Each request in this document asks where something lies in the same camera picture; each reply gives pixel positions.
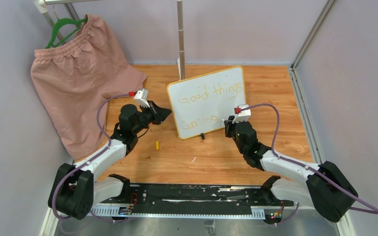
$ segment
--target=green hanger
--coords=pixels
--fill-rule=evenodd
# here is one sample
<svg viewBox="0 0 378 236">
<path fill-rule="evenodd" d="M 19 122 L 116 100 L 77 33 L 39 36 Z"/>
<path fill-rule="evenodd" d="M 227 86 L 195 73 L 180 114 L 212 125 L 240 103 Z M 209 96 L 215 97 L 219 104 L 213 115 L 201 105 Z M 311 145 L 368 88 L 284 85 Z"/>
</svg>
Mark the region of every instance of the green hanger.
<svg viewBox="0 0 378 236">
<path fill-rule="evenodd" d="M 52 35 L 51 35 L 51 40 L 50 42 L 47 44 L 47 47 L 45 47 L 46 49 L 49 49 L 50 47 L 57 47 L 59 46 L 61 43 L 63 43 L 64 41 L 66 41 L 66 39 L 68 39 L 70 36 L 72 36 L 74 33 L 76 33 L 79 29 L 80 29 L 80 25 L 84 22 L 88 21 L 87 18 L 84 18 L 82 20 L 78 20 L 78 21 L 74 21 L 72 20 L 71 18 L 63 18 L 63 19 L 60 19 L 58 20 L 55 24 L 54 24 L 54 27 L 53 27 L 53 32 L 52 32 Z M 54 41 L 56 40 L 56 36 L 57 36 L 57 32 L 59 32 L 59 30 L 65 26 L 65 25 L 79 25 L 79 27 L 77 27 L 75 30 L 73 30 L 72 33 L 70 33 L 68 36 L 66 36 L 64 39 L 60 40 L 60 42 L 56 43 L 56 44 L 53 44 Z"/>
</svg>

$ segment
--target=whiteboard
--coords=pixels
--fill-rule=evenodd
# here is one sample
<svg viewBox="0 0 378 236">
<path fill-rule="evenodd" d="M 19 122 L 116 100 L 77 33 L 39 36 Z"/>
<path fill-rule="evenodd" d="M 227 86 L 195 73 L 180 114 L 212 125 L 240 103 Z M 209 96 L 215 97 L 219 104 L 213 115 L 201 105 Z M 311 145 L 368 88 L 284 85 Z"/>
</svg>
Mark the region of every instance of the whiteboard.
<svg viewBox="0 0 378 236">
<path fill-rule="evenodd" d="M 177 81 L 167 86 L 179 138 L 224 128 L 222 119 L 246 103 L 240 66 Z"/>
</svg>

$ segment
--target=gray wall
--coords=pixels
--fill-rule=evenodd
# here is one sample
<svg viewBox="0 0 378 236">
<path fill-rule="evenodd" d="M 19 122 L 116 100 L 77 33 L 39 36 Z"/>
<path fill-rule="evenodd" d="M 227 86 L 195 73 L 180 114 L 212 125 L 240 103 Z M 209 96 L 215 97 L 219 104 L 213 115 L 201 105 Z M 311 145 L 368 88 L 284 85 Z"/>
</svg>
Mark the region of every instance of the gray wall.
<svg viewBox="0 0 378 236">
<path fill-rule="evenodd" d="M 326 0 L 184 0 L 187 63 L 291 63 Z M 102 16 L 133 63 L 175 64 L 176 0 L 75 3 Z"/>
<path fill-rule="evenodd" d="M 298 73 L 323 158 L 378 207 L 378 1 L 338 0 Z M 378 215 L 351 217 L 378 235 Z"/>
<path fill-rule="evenodd" d="M 36 236 L 69 158 L 31 82 L 51 30 L 32 1 L 0 0 L 0 235 Z"/>
</svg>

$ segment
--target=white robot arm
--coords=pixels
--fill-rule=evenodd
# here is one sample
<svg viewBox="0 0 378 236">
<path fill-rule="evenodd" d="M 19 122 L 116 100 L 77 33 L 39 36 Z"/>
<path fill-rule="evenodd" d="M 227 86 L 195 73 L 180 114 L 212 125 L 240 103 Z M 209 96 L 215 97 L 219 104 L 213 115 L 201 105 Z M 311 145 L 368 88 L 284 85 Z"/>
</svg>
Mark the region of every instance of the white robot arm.
<svg viewBox="0 0 378 236">
<path fill-rule="evenodd" d="M 121 108 L 119 122 L 115 125 L 110 145 L 105 144 L 80 162 L 73 165 L 63 164 L 59 167 L 48 200 L 49 207 L 53 206 L 52 200 L 57 185 L 72 170 L 80 166 L 83 167 L 69 176 L 57 192 L 55 198 L 57 211 L 80 220 L 97 203 L 108 198 L 126 199 L 129 196 L 130 182 L 125 177 L 114 174 L 103 181 L 96 180 L 107 168 L 134 149 L 138 142 L 137 134 L 142 129 L 148 129 L 149 124 L 160 125 L 171 114 L 170 109 L 161 108 L 153 101 L 146 100 L 147 93 L 148 91 L 143 89 L 134 95 L 141 112 L 132 104 Z"/>
<path fill-rule="evenodd" d="M 269 201 L 290 200 L 314 207 L 326 219 L 338 222 L 355 202 L 312 170 L 318 170 L 334 183 L 356 197 L 351 186 L 338 167 L 331 162 L 309 163 L 280 153 L 260 143 L 257 133 L 248 122 L 251 112 L 248 105 L 235 108 L 235 115 L 224 120 L 225 136 L 232 138 L 247 164 L 262 171 L 271 171 L 293 181 L 272 176 L 262 186 Z"/>
</svg>

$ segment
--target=metal frame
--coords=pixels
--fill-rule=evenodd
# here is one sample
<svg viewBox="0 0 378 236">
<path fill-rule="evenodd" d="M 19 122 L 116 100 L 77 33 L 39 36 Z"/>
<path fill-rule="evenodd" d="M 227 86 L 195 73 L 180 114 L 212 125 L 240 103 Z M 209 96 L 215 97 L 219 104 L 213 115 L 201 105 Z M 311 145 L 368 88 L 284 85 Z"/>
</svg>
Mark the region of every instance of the metal frame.
<svg viewBox="0 0 378 236">
<path fill-rule="evenodd" d="M 51 27 L 54 26 L 54 21 L 49 15 L 47 9 L 45 8 L 46 5 L 53 5 L 53 4 L 64 4 L 67 13 L 69 16 L 74 20 L 79 20 L 76 10 L 72 3 L 74 2 L 86 2 L 86 1 L 96 1 L 96 0 L 34 0 L 35 5 L 37 6 L 40 13 L 46 18 L 47 22 Z M 308 139 L 308 143 L 310 144 L 310 150 L 313 157 L 314 162 L 322 163 L 323 157 L 320 154 L 320 145 L 313 130 L 314 124 L 312 118 L 310 117 L 308 105 L 306 98 L 303 96 L 302 86 L 298 74 L 296 72 L 296 68 L 301 62 L 302 58 L 304 57 L 306 51 L 308 50 L 309 46 L 312 44 L 316 34 L 318 33 L 319 29 L 321 28 L 324 20 L 326 19 L 328 13 L 332 9 L 336 0 L 327 0 L 324 8 L 322 9 L 318 19 L 316 20 L 314 26 L 312 27 L 308 37 L 306 38 L 305 42 L 303 43 L 301 49 L 299 50 L 294 62 L 292 64 L 287 65 L 289 68 L 289 74 L 292 81 L 292 86 L 294 89 L 296 102 L 298 104 L 299 112 L 302 118 L 303 126 L 305 128 L 306 136 Z M 181 79 L 185 78 L 185 49 L 184 49 L 184 34 L 183 34 L 183 6 L 182 0 L 177 0 L 177 10 L 178 10 L 178 30 L 179 30 L 179 72 Z M 63 39 L 63 36 L 58 33 L 58 38 Z M 46 235 L 47 232 L 55 231 L 57 219 L 52 215 L 51 210 L 48 209 L 46 218 L 49 217 L 52 224 L 50 228 L 48 227 L 48 222 L 44 222 L 43 228 L 41 229 L 40 235 Z M 355 235 L 355 231 L 353 225 L 351 223 L 349 214 L 346 215 L 341 219 L 341 221 L 337 224 L 340 235 Z"/>
<path fill-rule="evenodd" d="M 290 78 L 292 81 L 292 85 L 293 85 L 293 89 L 294 89 L 294 93 L 296 97 L 296 102 L 298 104 L 299 112 L 301 114 L 301 118 L 302 118 L 302 122 L 305 128 L 308 143 L 310 145 L 311 155 L 314 162 L 317 162 L 317 163 L 322 163 L 323 158 L 321 157 L 321 154 L 319 151 L 319 147 L 320 147 L 319 141 L 317 139 L 317 136 L 315 135 L 315 132 L 313 131 L 314 124 L 309 114 L 306 98 L 303 96 L 302 86 L 301 86 L 298 74 L 296 73 L 296 67 L 299 65 L 306 51 L 308 50 L 309 46 L 312 44 L 313 39 L 315 38 L 322 24 L 324 23 L 324 20 L 326 19 L 328 13 L 330 12 L 335 2 L 336 0 L 327 0 L 324 8 L 322 9 L 320 15 L 318 16 L 314 26 L 312 27 L 310 33 L 308 34 L 308 37 L 306 38 L 304 44 L 299 50 L 295 58 L 295 61 L 290 66 L 290 70 L 289 70 Z"/>
</svg>

